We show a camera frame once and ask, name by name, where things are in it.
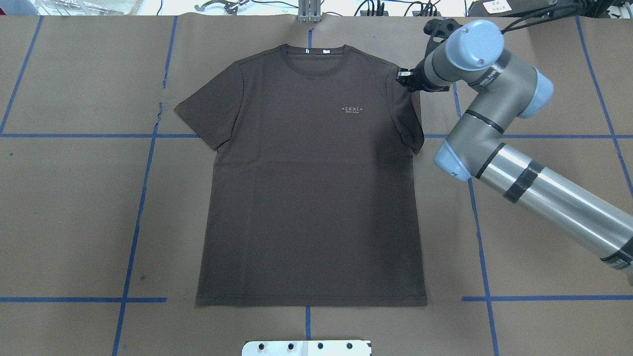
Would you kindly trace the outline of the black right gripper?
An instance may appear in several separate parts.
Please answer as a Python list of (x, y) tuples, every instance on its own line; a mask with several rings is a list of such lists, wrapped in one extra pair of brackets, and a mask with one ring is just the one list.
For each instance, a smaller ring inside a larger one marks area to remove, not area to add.
[(396, 81), (409, 92), (446, 92), (449, 83), (440, 80), (441, 84), (431, 81), (427, 74), (435, 74), (431, 59), (423, 59), (415, 68), (399, 68)]

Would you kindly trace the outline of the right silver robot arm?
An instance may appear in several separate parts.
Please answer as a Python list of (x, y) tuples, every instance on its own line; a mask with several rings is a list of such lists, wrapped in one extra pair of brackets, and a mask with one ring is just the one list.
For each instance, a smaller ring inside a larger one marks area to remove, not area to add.
[(552, 82), (505, 48), (493, 22), (432, 19), (423, 30), (429, 36), (424, 59), (400, 69), (398, 82), (411, 92), (443, 92), (462, 81), (477, 92), (437, 150), (436, 166), (460, 181), (482, 181), (631, 279), (631, 215), (502, 140), (513, 120), (548, 104)]

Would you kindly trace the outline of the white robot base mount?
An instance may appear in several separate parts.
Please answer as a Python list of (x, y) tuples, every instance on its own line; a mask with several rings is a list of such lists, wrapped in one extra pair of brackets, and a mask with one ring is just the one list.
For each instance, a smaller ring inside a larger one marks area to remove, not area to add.
[(252, 341), (242, 347), (242, 356), (372, 356), (366, 340)]

